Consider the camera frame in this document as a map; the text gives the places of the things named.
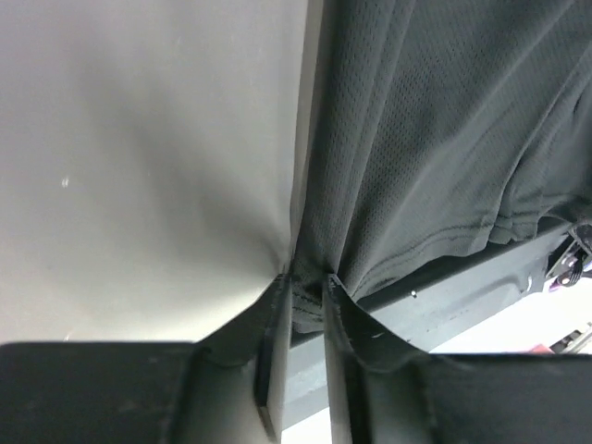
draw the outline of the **white floor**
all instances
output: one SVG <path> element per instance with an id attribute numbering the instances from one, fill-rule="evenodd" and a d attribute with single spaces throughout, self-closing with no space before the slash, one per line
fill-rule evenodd
<path id="1" fill-rule="evenodd" d="M 550 346 L 591 320 L 592 279 L 584 279 L 570 289 L 532 294 L 432 352 L 527 352 Z M 331 442 L 328 409 L 284 431 L 283 444 L 303 442 Z"/>

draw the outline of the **garment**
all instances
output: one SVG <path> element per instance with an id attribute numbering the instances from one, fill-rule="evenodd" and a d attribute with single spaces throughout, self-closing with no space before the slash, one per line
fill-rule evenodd
<path id="1" fill-rule="evenodd" d="M 302 227 L 298 331 L 324 273 L 358 300 L 592 207 L 586 1 L 339 2 Z"/>

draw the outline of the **gray metal panel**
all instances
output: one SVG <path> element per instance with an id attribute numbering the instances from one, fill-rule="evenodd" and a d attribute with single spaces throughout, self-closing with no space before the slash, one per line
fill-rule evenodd
<path id="1" fill-rule="evenodd" d="M 548 255 L 568 227 L 556 224 L 535 240 L 510 247 L 492 245 L 468 258 L 443 258 L 437 269 L 427 265 L 360 304 L 401 338 L 433 350 L 527 294 L 541 291 Z M 317 336 L 290 350 L 283 426 L 326 407 L 325 346 L 323 337 Z"/>
<path id="2" fill-rule="evenodd" d="M 200 339 L 255 301 L 290 258 L 305 16 L 0 5 L 0 341 Z"/>

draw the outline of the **cloth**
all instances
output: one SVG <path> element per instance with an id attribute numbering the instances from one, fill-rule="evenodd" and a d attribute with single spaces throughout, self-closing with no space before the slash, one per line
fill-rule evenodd
<path id="1" fill-rule="evenodd" d="M 322 276 L 354 300 L 444 255 L 576 222 L 592 199 L 586 1 L 345 0 L 292 263 L 295 327 Z"/>

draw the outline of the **fabric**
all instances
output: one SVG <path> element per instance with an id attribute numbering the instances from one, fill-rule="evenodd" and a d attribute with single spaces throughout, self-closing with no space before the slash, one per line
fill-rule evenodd
<path id="1" fill-rule="evenodd" d="M 298 331 L 444 255 L 576 222 L 592 199 L 585 1 L 339 3 L 302 228 Z"/>

